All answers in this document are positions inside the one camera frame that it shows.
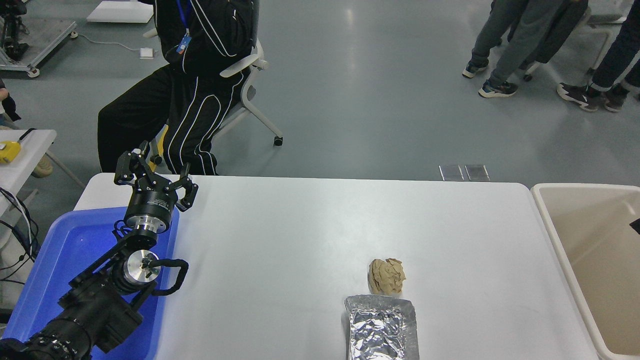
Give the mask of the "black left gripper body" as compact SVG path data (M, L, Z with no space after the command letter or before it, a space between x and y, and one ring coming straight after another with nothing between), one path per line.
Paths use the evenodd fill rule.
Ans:
M128 226L170 226L178 193L171 184L131 184L132 194L125 211Z

